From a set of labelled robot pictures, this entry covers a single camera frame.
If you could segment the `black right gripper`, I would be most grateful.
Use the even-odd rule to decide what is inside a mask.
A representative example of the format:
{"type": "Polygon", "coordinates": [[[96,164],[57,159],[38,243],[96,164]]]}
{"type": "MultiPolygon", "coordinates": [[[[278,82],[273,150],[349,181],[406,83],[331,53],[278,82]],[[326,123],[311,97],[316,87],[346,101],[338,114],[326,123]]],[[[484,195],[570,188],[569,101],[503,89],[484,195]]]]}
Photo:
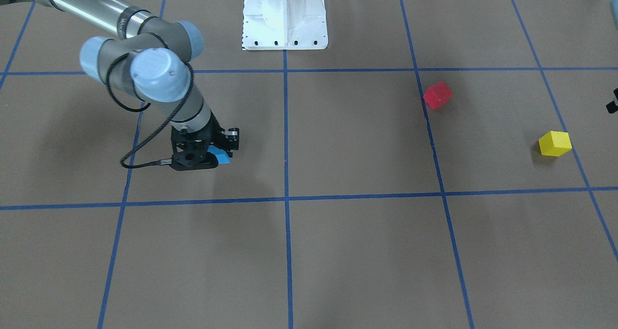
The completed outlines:
{"type": "Polygon", "coordinates": [[[226,152],[232,158],[239,150],[240,129],[223,129],[214,114],[198,114],[187,123],[172,123],[171,143],[177,148],[188,148],[194,145],[208,148],[213,145],[226,152]]]}

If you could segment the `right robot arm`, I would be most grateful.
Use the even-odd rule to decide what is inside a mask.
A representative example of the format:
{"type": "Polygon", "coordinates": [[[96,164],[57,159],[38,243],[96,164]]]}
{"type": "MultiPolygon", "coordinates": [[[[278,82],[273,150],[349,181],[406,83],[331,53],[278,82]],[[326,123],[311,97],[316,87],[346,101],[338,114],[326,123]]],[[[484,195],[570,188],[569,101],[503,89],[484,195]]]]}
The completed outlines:
{"type": "Polygon", "coordinates": [[[82,45],[83,72],[104,85],[122,109],[141,113],[153,106],[166,115],[155,131],[121,158],[124,168],[170,166],[186,171],[230,162],[239,148],[239,129],[222,128],[195,85],[190,62],[204,49],[195,25],[168,22],[124,0],[1,0],[2,5],[19,2],[55,8],[115,35],[96,36],[82,45]],[[173,151],[169,158],[128,163],[167,126],[173,151]]]}

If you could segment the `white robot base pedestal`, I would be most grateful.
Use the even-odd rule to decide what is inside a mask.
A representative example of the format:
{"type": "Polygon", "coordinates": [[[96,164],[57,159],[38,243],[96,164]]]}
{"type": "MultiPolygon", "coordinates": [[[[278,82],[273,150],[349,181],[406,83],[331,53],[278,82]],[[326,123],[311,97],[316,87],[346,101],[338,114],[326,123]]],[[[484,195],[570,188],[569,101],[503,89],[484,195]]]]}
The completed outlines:
{"type": "Polygon", "coordinates": [[[325,0],[243,0],[243,50],[328,47],[325,0]]]}

